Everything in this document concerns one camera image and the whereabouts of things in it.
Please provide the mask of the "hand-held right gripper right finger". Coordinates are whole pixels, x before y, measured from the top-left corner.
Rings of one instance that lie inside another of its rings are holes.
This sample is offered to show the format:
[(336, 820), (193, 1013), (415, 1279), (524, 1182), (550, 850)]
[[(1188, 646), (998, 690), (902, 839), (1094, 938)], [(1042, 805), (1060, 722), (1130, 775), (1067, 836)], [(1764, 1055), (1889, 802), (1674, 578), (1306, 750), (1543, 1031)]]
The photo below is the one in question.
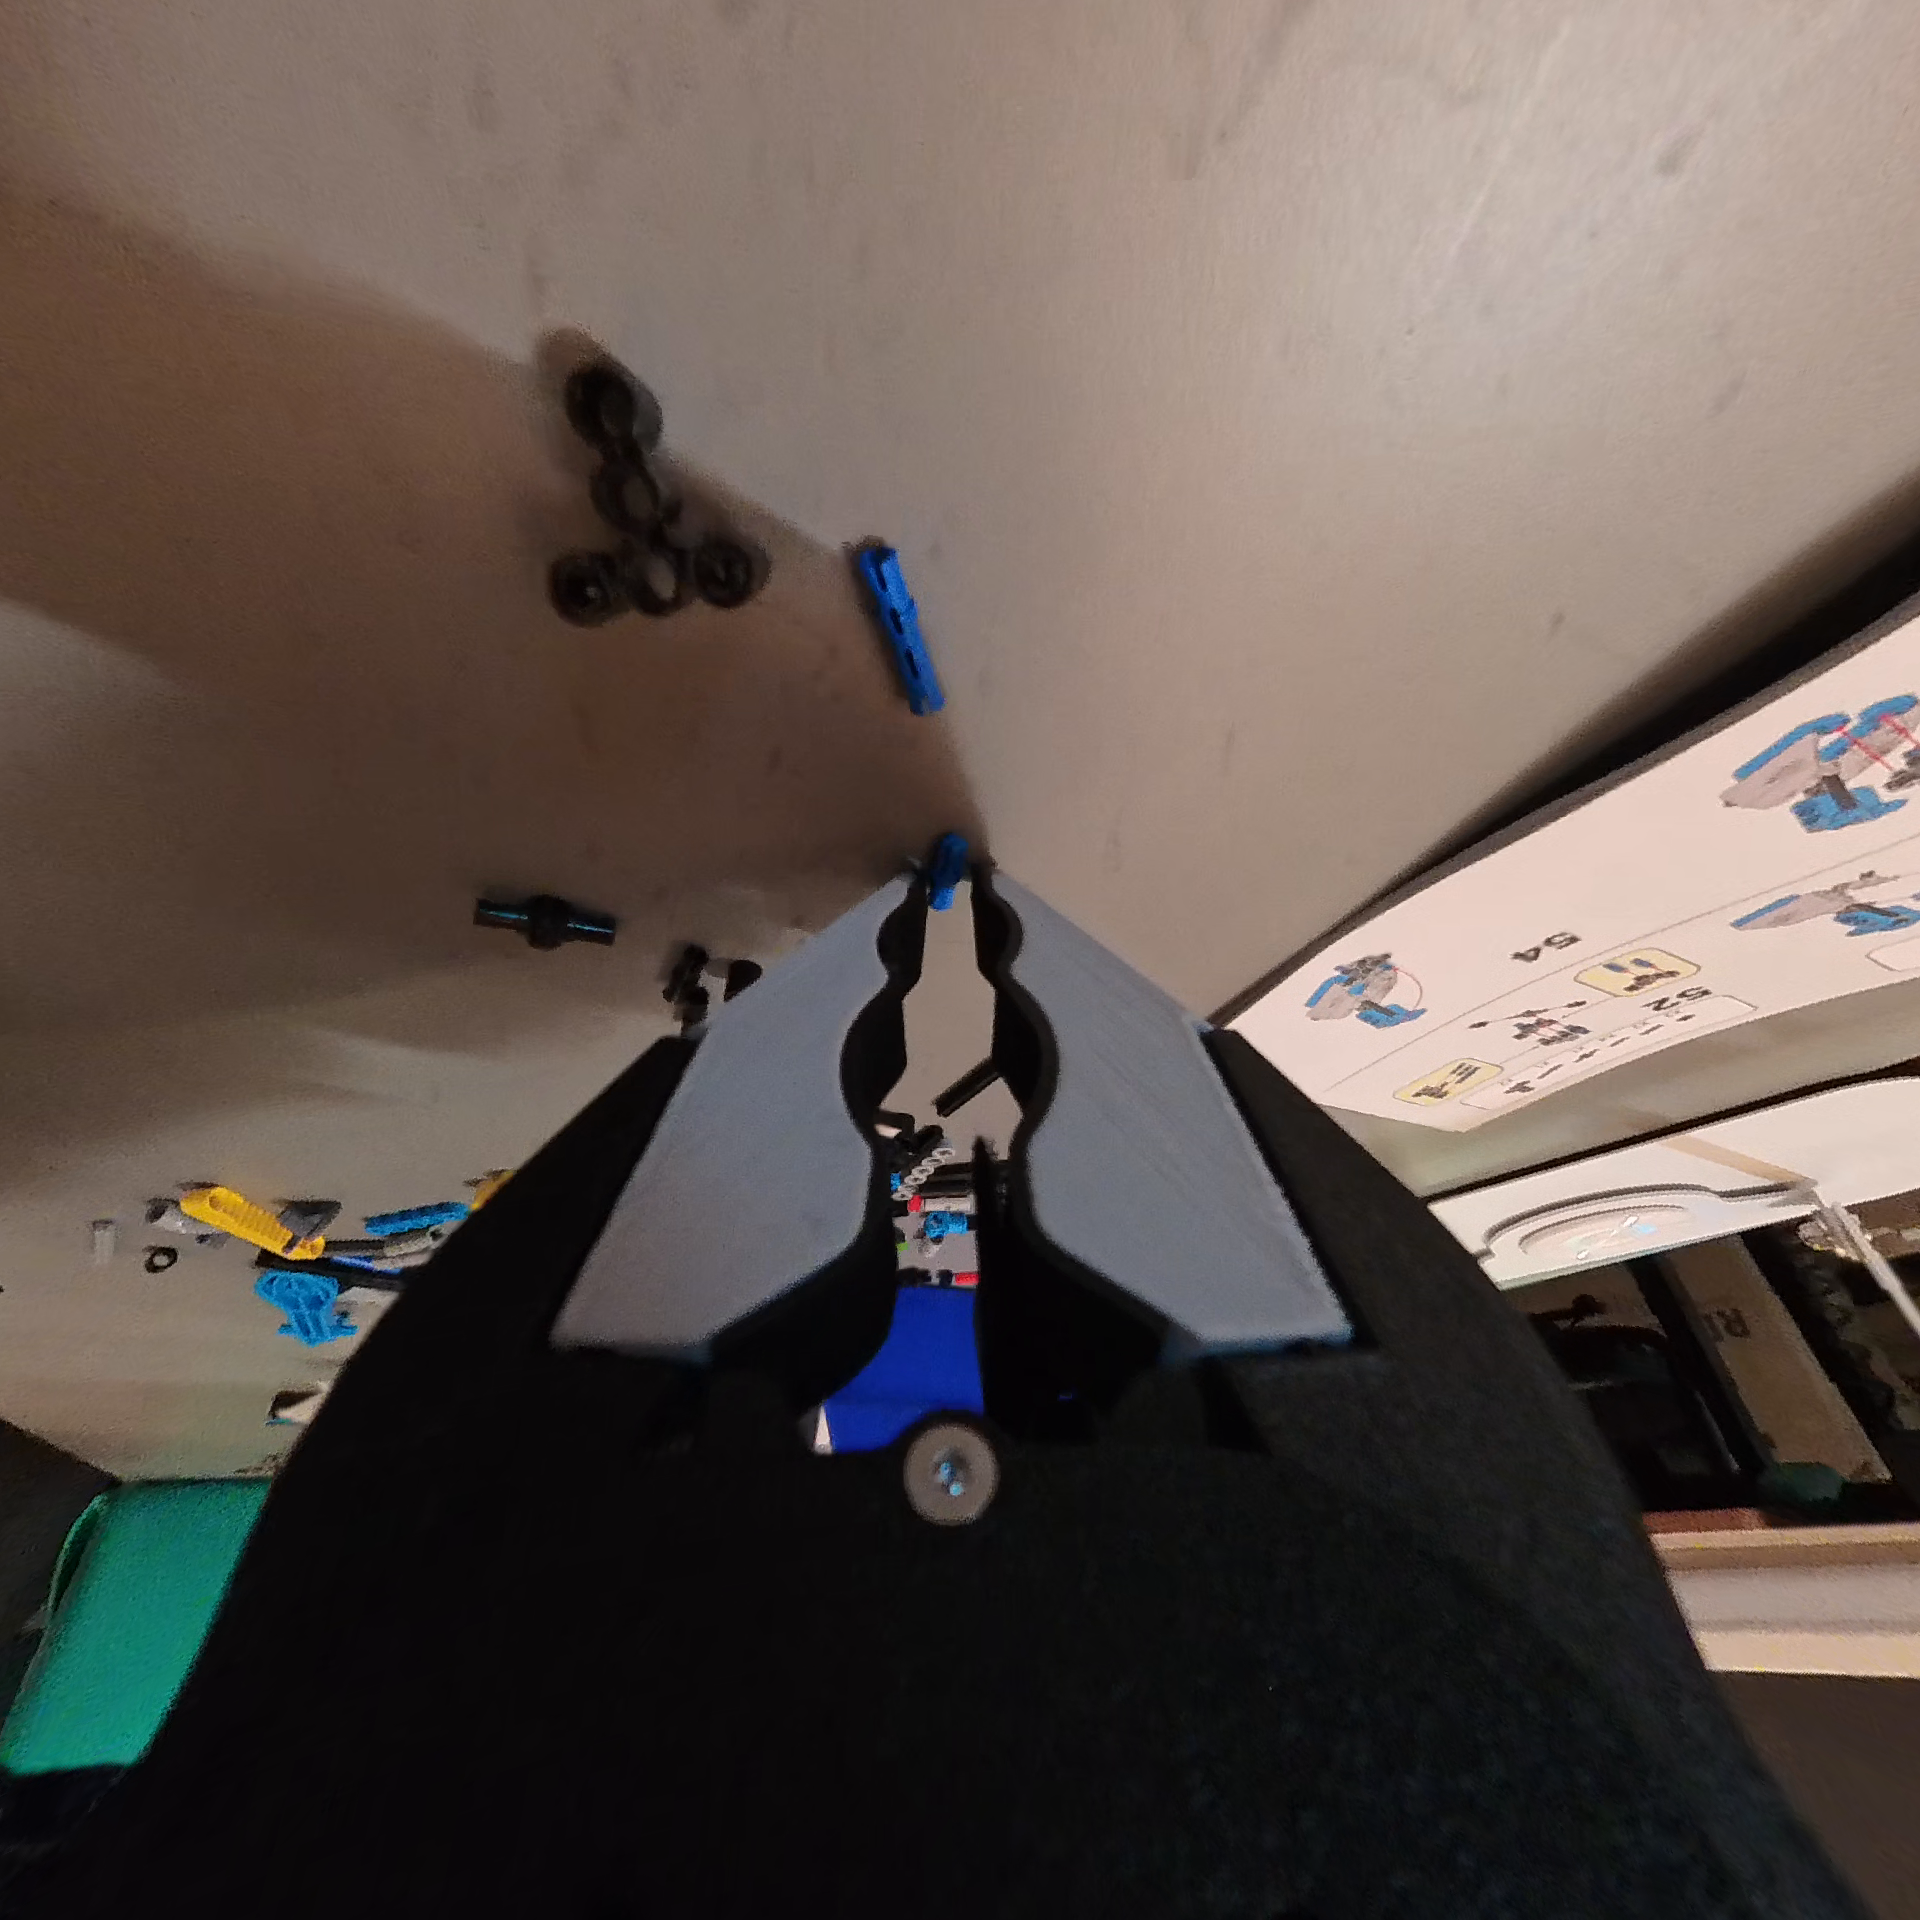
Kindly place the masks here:
[(1337, 1296), (1209, 1051), (1211, 1026), (1007, 870), (971, 887), (1026, 1246), (1171, 1360), (1348, 1346)]

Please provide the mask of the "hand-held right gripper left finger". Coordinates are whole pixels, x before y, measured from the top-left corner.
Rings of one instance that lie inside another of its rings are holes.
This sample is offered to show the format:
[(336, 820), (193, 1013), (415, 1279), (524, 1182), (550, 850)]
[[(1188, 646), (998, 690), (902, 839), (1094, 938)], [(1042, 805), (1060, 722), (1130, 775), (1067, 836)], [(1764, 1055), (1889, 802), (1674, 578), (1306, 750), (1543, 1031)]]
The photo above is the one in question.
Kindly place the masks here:
[(727, 1000), (552, 1327), (562, 1354), (847, 1386), (896, 1309), (876, 1112), (906, 1068), (928, 887), (906, 872)]

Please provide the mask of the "black axle pin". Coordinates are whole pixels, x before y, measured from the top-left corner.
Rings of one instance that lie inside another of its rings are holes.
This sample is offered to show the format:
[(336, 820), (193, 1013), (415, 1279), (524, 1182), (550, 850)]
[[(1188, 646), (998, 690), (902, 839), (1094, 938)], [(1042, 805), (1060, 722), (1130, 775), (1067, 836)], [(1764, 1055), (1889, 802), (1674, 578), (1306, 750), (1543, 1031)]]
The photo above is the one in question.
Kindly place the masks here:
[(535, 951), (556, 951), (570, 943), (614, 947), (618, 941), (614, 916), (591, 912), (562, 896), (516, 901), (480, 896), (471, 903), (471, 924), (510, 932)]

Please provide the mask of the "white desk lamp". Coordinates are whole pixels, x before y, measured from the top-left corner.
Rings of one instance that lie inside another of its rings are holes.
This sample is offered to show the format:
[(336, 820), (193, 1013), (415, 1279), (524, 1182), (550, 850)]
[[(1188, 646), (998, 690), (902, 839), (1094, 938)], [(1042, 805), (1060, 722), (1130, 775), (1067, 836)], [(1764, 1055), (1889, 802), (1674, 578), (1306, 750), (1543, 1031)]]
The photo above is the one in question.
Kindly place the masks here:
[(1916, 1191), (1919, 1079), (1864, 1079), (1434, 1198), (1500, 1288)]

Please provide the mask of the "blue plastic bin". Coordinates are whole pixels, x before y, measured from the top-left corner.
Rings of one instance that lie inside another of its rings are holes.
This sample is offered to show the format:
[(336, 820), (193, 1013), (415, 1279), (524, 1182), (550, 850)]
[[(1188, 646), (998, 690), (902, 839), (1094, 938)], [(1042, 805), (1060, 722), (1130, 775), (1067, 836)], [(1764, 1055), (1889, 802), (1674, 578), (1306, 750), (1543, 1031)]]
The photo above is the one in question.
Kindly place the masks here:
[(876, 1355), (820, 1405), (824, 1454), (883, 1451), (935, 1418), (986, 1411), (974, 1286), (902, 1286)]

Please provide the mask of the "pile of small building pieces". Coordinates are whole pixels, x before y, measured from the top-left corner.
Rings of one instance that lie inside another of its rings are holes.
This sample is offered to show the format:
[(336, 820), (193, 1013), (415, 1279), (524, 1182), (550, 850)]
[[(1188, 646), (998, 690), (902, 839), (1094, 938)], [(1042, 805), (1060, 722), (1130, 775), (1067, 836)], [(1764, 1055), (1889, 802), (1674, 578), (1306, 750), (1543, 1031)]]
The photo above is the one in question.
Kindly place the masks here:
[[(906, 1286), (979, 1285), (977, 1202), (971, 1176), (959, 1165), (947, 1130), (911, 1110), (878, 1110), (874, 1132), (887, 1173), (887, 1199), (902, 1282)], [(441, 1246), (513, 1179), (491, 1168), (468, 1182), (467, 1198), (398, 1206), (364, 1218), (359, 1234), (340, 1232), (345, 1212), (332, 1198), (300, 1198), (270, 1206), (296, 1232), (322, 1232), (328, 1252), (291, 1262), (203, 1227), (178, 1212), (182, 1183), (145, 1202), (140, 1262), (150, 1275), (171, 1271), (184, 1250), (241, 1246), (255, 1266), (255, 1294), (280, 1315), (278, 1332), (306, 1348), (359, 1335), (364, 1317), (404, 1292)]]

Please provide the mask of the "yellow toy beam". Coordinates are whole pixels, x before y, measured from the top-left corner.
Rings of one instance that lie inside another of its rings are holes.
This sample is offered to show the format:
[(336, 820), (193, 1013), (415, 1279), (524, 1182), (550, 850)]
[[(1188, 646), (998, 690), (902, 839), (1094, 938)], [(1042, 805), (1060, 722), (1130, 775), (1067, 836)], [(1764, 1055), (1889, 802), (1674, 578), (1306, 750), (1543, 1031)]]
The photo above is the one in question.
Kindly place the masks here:
[(296, 1232), (267, 1206), (222, 1183), (185, 1187), (176, 1205), (200, 1224), (244, 1240), (270, 1256), (314, 1262), (328, 1252), (322, 1232)]

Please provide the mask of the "open instruction booklet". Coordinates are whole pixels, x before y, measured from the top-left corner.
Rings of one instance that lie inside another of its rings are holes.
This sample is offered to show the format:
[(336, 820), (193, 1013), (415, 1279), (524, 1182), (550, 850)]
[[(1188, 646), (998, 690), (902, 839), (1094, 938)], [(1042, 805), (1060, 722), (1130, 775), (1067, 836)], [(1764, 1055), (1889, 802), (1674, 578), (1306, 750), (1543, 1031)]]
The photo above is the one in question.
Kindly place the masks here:
[(1916, 981), (1916, 596), (1376, 907), (1230, 1019), (1323, 1109), (1450, 1135)]

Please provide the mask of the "brown cardboard box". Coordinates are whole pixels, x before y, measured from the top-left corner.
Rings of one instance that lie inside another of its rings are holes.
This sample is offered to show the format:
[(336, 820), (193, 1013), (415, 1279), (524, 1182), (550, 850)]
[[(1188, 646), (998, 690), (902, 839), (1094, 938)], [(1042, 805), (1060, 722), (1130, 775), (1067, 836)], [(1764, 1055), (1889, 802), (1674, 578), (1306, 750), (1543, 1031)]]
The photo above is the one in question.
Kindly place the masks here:
[(1763, 1467), (1892, 1486), (1884, 1454), (1740, 1239), (1680, 1246), (1654, 1262), (1734, 1394)]

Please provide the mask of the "black T-shaped beam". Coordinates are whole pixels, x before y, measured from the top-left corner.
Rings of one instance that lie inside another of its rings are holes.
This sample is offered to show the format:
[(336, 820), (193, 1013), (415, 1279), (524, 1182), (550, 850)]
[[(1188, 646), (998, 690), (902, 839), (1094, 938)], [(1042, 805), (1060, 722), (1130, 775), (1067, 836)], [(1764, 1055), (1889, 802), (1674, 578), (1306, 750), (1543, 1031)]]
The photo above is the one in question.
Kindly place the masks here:
[(552, 607), (577, 629), (618, 618), (739, 610), (768, 584), (766, 551), (730, 525), (692, 523), (659, 462), (663, 407), (632, 370), (595, 356), (567, 373), (562, 412), (593, 452), (587, 498), (609, 541), (571, 549), (547, 568)]

